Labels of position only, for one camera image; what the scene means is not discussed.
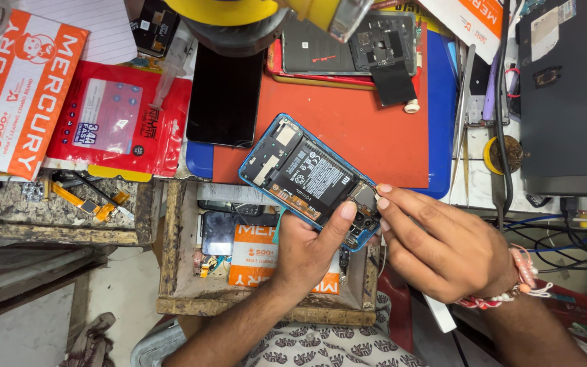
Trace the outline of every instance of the blue phone frame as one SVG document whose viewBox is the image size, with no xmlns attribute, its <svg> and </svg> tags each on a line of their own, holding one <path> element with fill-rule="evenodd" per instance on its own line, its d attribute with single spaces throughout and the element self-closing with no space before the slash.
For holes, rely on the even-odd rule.
<svg viewBox="0 0 587 367">
<path fill-rule="evenodd" d="M 306 221 L 307 223 L 309 223 L 310 225 L 312 225 L 312 227 L 314 227 L 315 229 L 322 230 L 323 228 L 319 224 L 317 224 L 316 222 L 314 222 L 311 219 L 309 219 L 306 216 L 304 216 L 302 213 L 300 213 L 298 211 L 298 209 L 296 209 L 293 206 L 289 205 L 287 202 L 285 202 L 284 200 L 280 199 L 278 196 L 275 196 L 272 193 L 268 192 L 268 190 L 265 190 L 263 188 L 258 187 L 253 182 L 245 179 L 241 175 L 241 171 L 244 169 L 244 167 L 246 167 L 246 164 L 248 164 L 249 159 L 250 159 L 251 156 L 253 156 L 253 153 L 254 153 L 255 149 L 257 149 L 257 147 L 261 146 L 262 143 L 264 142 L 264 139 L 266 139 L 266 137 L 268 135 L 270 135 L 273 132 L 273 130 L 275 130 L 278 127 L 278 122 L 282 118 L 287 118 L 287 120 L 289 120 L 290 122 L 292 122 L 294 125 L 298 126 L 298 128 L 303 131 L 303 133 L 305 134 L 305 136 L 308 139 L 312 140 L 314 142 L 314 144 L 316 144 L 319 147 L 321 147 L 322 150 L 325 151 L 325 153 L 327 153 L 328 155 L 330 155 L 332 158 L 336 159 L 339 163 L 343 164 L 352 173 L 354 173 L 358 177 L 360 177 L 360 179 L 363 179 L 364 181 L 368 182 L 373 187 L 375 186 L 375 181 L 373 181 L 372 179 L 370 179 L 365 174 L 361 173 L 352 164 L 346 162 L 345 159 L 343 159 L 335 151 L 333 151 L 332 149 L 330 149 L 329 146 L 325 145 L 325 143 L 323 143 L 321 140 L 319 140 L 317 137 L 315 137 L 312 133 L 309 132 L 309 130 L 305 129 L 300 123 L 298 123 L 298 121 L 295 121 L 287 113 L 279 113 L 277 116 L 275 116 L 275 119 L 273 120 L 273 122 L 271 122 L 271 125 L 269 125 L 268 129 L 266 129 L 266 131 L 264 132 L 264 134 L 262 135 L 262 137 L 257 141 L 257 143 L 250 150 L 250 153 L 246 156 L 246 159 L 244 159 L 244 162 L 241 163 L 241 166 L 239 167 L 239 170 L 237 170 L 237 174 L 239 175 L 239 178 L 242 179 L 244 182 L 246 182 L 247 184 L 251 185 L 253 188 L 256 188 L 257 190 L 259 190 L 260 192 L 262 192 L 264 195 L 268 196 L 269 198 L 273 199 L 273 201 L 276 201 L 276 202 L 280 203 L 282 206 L 284 206 L 285 208 L 291 210 L 292 213 L 296 214 L 300 219 L 302 219 L 303 221 Z M 363 230 L 363 232 L 357 237 L 357 247 L 355 249 L 352 249 L 352 248 L 346 246 L 345 244 L 341 244 L 341 246 L 343 246 L 345 249 L 348 249 L 348 250 L 350 250 L 352 252 L 359 251 L 366 244 L 366 242 L 373 236 L 373 234 L 375 234 L 375 232 L 377 232 L 378 230 L 379 230 L 379 225 L 377 227 L 375 227 L 373 230 Z"/>
</svg>

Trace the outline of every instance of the phone battery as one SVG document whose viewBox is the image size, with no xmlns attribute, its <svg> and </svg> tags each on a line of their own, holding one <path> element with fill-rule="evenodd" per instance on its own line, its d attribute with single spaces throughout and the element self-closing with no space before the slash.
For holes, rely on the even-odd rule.
<svg viewBox="0 0 587 367">
<path fill-rule="evenodd" d="M 302 198 L 313 197 L 327 206 L 332 206 L 344 191 L 354 187 L 354 175 L 307 138 L 291 153 L 281 175 L 299 187 L 297 191 Z"/>
</svg>

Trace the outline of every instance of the fingernail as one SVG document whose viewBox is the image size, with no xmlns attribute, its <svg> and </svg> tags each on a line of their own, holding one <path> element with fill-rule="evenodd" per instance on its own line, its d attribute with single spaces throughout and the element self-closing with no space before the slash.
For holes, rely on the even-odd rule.
<svg viewBox="0 0 587 367">
<path fill-rule="evenodd" d="M 381 183 L 377 189 L 383 193 L 388 193 L 389 191 L 393 190 L 393 187 L 391 185 Z"/>
<path fill-rule="evenodd" d="M 379 198 L 378 202 L 377 202 L 377 207 L 379 209 L 386 209 L 386 207 L 389 205 L 389 199 L 387 199 L 386 197 L 382 197 Z"/>
<path fill-rule="evenodd" d="M 379 225 L 381 225 L 381 228 L 384 230 L 384 232 L 391 229 L 391 226 L 385 220 L 379 220 Z"/>
<path fill-rule="evenodd" d="M 341 213 L 339 213 L 341 217 L 347 220 L 355 219 L 355 215 L 357 214 L 357 205 L 355 205 L 352 201 L 347 201 L 343 203 L 341 207 Z"/>
</svg>

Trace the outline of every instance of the blue cable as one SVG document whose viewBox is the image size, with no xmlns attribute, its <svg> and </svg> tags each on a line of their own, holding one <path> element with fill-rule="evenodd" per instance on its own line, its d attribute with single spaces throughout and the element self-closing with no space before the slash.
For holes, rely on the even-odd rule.
<svg viewBox="0 0 587 367">
<path fill-rule="evenodd" d="M 587 243 L 587 237 L 584 238 L 581 242 Z M 527 252 L 550 252 L 550 251 L 560 251 L 562 249 L 575 249 L 578 248 L 576 245 L 570 246 L 563 246 L 563 247 L 554 247 L 550 249 L 528 249 Z"/>
<path fill-rule="evenodd" d="M 504 225 L 504 228 L 508 228 L 508 227 L 510 227 L 512 225 L 518 225 L 518 224 L 523 224 L 523 223 L 532 222 L 532 221 L 553 220 L 555 218 L 560 218 L 560 217 L 562 217 L 562 215 L 560 215 L 560 214 L 554 214 L 554 215 L 546 215 L 544 217 L 529 218 L 528 220 L 521 220 L 521 221 L 517 221 L 517 222 L 505 224 Z"/>
</svg>

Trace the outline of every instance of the red packet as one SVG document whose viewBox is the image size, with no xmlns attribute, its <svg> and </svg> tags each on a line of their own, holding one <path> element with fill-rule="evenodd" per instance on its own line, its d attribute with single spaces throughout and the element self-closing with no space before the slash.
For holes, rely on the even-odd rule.
<svg viewBox="0 0 587 367">
<path fill-rule="evenodd" d="M 0 44 L 0 171 L 35 179 L 87 34 L 12 11 Z"/>
<path fill-rule="evenodd" d="M 175 79 L 162 110 L 149 106 L 160 75 L 79 62 L 47 156 L 172 177 L 192 82 Z"/>
</svg>

